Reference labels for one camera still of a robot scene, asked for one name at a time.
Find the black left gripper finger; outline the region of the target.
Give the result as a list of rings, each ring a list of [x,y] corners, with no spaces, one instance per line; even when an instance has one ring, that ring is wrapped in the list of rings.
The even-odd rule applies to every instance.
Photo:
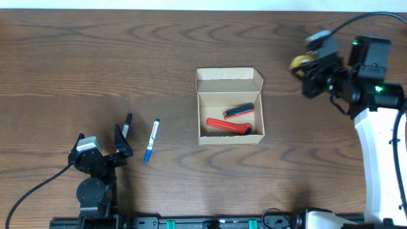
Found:
[[[122,129],[116,124],[114,129],[114,147],[117,149],[117,153],[121,153],[124,157],[131,157],[133,156],[133,149],[121,132]]]
[[[83,140],[85,138],[85,135],[83,133],[80,133],[78,136],[78,139],[74,145],[74,149],[80,149],[80,147],[82,146]]]

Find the black marker pen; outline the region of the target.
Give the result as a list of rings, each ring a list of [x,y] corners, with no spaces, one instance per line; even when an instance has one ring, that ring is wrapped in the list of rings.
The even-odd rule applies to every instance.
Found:
[[[132,113],[128,113],[126,120],[125,120],[125,124],[123,125],[123,130],[121,132],[125,139],[127,138],[127,134],[128,134],[128,130],[130,128],[131,121],[132,121]]]

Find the yellow tape roll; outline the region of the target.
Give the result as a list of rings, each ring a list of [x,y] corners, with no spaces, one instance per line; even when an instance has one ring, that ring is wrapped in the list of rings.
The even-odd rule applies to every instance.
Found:
[[[310,55],[300,55],[295,58],[290,63],[290,71],[298,78],[305,77],[302,65],[305,65],[308,62],[313,62],[315,59]]]

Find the red utility knife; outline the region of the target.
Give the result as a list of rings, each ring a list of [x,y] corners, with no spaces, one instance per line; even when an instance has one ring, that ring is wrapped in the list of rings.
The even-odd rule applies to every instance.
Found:
[[[206,124],[210,127],[220,128],[240,135],[248,135],[252,130],[250,123],[236,124],[213,118],[208,118]]]

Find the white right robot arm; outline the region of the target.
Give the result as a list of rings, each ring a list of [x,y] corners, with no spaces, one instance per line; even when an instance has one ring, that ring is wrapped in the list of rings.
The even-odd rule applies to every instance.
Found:
[[[362,148],[366,208],[357,223],[324,210],[307,210],[302,228],[406,228],[406,98],[402,85],[389,83],[391,42],[357,36],[347,64],[335,39],[322,31],[306,40],[308,53],[293,59],[290,70],[302,83],[302,94],[323,93],[348,104]]]

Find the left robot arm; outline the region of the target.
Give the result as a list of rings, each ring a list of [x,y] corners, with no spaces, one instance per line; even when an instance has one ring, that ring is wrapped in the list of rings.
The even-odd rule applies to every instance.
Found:
[[[116,152],[102,154],[102,146],[95,136],[78,139],[68,156],[69,164],[90,177],[82,181],[76,191],[80,203],[80,228],[131,228],[132,220],[118,211],[116,168],[127,164],[133,150],[126,140],[130,127],[115,125]]]

